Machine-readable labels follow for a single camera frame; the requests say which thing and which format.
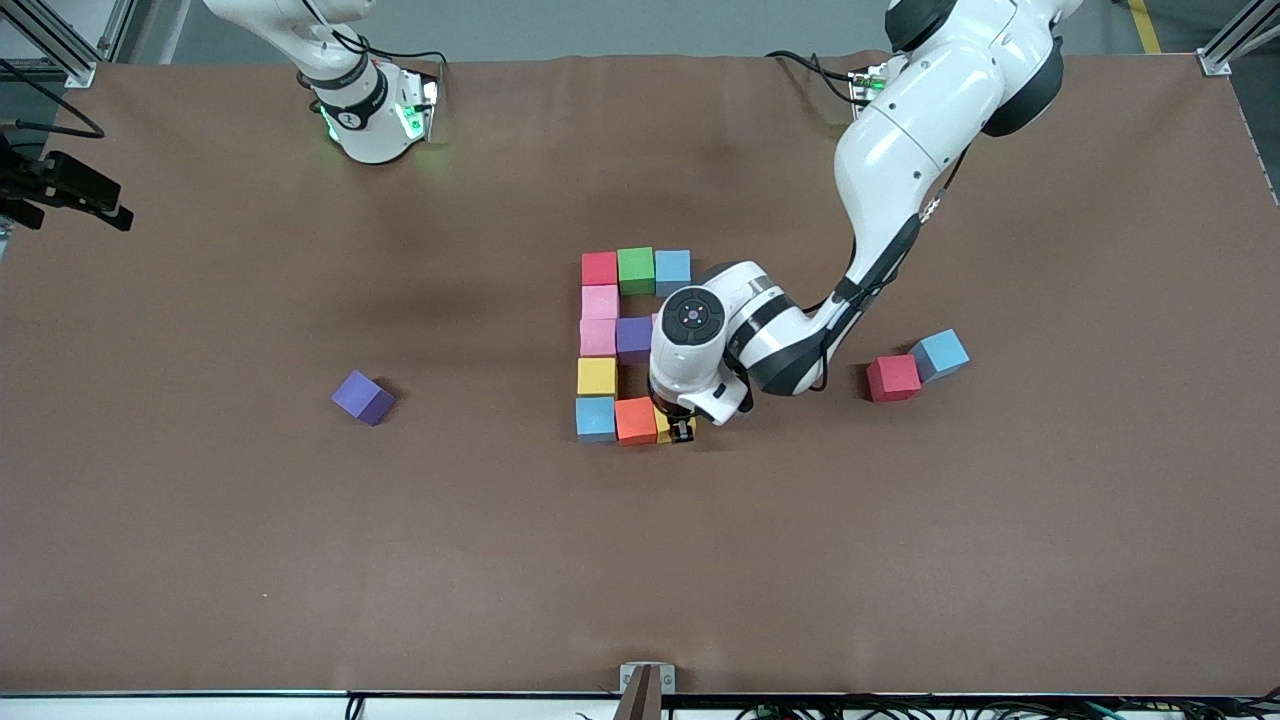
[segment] colored block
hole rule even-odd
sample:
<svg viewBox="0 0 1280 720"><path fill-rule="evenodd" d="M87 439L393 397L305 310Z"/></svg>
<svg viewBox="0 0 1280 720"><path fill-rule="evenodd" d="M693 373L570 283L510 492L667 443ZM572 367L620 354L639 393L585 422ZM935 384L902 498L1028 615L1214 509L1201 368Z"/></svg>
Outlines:
<svg viewBox="0 0 1280 720"><path fill-rule="evenodd" d="M653 420L654 424L658 425L658 445L669 443L671 420L668 420L667 416L662 414L662 410L658 410L657 407L653 409ZM689 419L689 429L695 433L698 432L698 418Z"/></svg>
<svg viewBox="0 0 1280 720"><path fill-rule="evenodd" d="M613 320L618 316L618 286L582 286L582 319Z"/></svg>
<svg viewBox="0 0 1280 720"><path fill-rule="evenodd" d="M618 284L618 254L584 252L582 284Z"/></svg>
<svg viewBox="0 0 1280 720"><path fill-rule="evenodd" d="M653 277L658 297L667 297L692 284L694 258L687 250L659 250L653 254Z"/></svg>
<svg viewBox="0 0 1280 720"><path fill-rule="evenodd" d="M649 361L649 343L653 340L653 318L618 318L618 364L644 365Z"/></svg>
<svg viewBox="0 0 1280 720"><path fill-rule="evenodd" d="M618 250L618 290L622 295L653 295L653 247Z"/></svg>
<svg viewBox="0 0 1280 720"><path fill-rule="evenodd" d="M617 320L579 320L577 354L580 357L613 357L617 346L613 342Z"/></svg>
<svg viewBox="0 0 1280 720"><path fill-rule="evenodd" d="M920 375L910 355L877 357L867 368L867 382L874 402L899 402L920 392Z"/></svg>
<svg viewBox="0 0 1280 720"><path fill-rule="evenodd" d="M369 425L376 425L396 404L392 393L365 377L360 370L352 370L337 392L333 401L352 418Z"/></svg>
<svg viewBox="0 0 1280 720"><path fill-rule="evenodd" d="M613 357L579 357L577 393L608 397L618 395L618 365Z"/></svg>
<svg viewBox="0 0 1280 720"><path fill-rule="evenodd" d="M955 331L943 331L915 343L911 348L920 382L928 383L955 373L969 363L969 354L960 345Z"/></svg>
<svg viewBox="0 0 1280 720"><path fill-rule="evenodd" d="M582 442L613 442L617 439L612 397L575 398L573 415L577 423L577 439Z"/></svg>
<svg viewBox="0 0 1280 720"><path fill-rule="evenodd" d="M618 428L618 445L658 442L658 423L653 416L653 401L648 397L618 400L613 404L613 420Z"/></svg>

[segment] pink cube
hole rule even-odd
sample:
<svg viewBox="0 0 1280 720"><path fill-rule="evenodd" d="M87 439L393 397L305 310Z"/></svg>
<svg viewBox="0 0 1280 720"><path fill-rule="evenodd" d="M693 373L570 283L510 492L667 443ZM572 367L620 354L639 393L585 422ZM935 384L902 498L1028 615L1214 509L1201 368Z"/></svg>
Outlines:
<svg viewBox="0 0 1280 720"><path fill-rule="evenodd" d="M618 284L618 254L584 252L582 284Z"/></svg>
<svg viewBox="0 0 1280 720"><path fill-rule="evenodd" d="M617 320L579 320L577 355L580 357L613 357L617 343L613 342Z"/></svg>
<svg viewBox="0 0 1280 720"><path fill-rule="evenodd" d="M873 402L899 402L920 392L920 372L910 355L877 357L867 368L867 382Z"/></svg>
<svg viewBox="0 0 1280 720"><path fill-rule="evenodd" d="M582 287L584 320L618 319L618 286L590 284Z"/></svg>

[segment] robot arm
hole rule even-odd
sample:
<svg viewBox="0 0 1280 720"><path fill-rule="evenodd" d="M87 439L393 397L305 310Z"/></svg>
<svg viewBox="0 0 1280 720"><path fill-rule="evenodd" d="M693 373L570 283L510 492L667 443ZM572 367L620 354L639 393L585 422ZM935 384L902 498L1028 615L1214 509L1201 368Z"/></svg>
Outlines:
<svg viewBox="0 0 1280 720"><path fill-rule="evenodd" d="M343 37L346 24L367 15L375 0L205 0L283 53L320 99L329 136L360 163L394 160L422 140L435 105L435 85L419 73L374 59Z"/></svg>
<svg viewBox="0 0 1280 720"><path fill-rule="evenodd" d="M827 364L920 232L920 205L942 170L984 132L1036 119L1061 86L1053 24L1082 0L893 0L886 29L908 63L836 146L836 187L856 237L845 275L812 315L751 261L713 268L663 304L649 387L686 436L751 409L750 383L799 395Z"/></svg>

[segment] brown table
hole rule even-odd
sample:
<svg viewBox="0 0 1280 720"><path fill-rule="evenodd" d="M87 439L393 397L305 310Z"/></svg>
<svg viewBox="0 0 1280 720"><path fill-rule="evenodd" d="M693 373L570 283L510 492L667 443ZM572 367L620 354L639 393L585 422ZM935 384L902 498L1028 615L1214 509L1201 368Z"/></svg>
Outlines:
<svg viewBox="0 0 1280 720"><path fill-rule="evenodd" d="M109 138L58 146L137 223L51 214L0 264L0 689L1275 684L1280 213L1228 81L1070 58L826 393L632 450L573 437L579 252L815 301L847 108L772 60L452 70L451 142L372 168L283 65L73 95ZM970 368L861 400L946 327ZM353 368L387 424L330 404Z"/></svg>

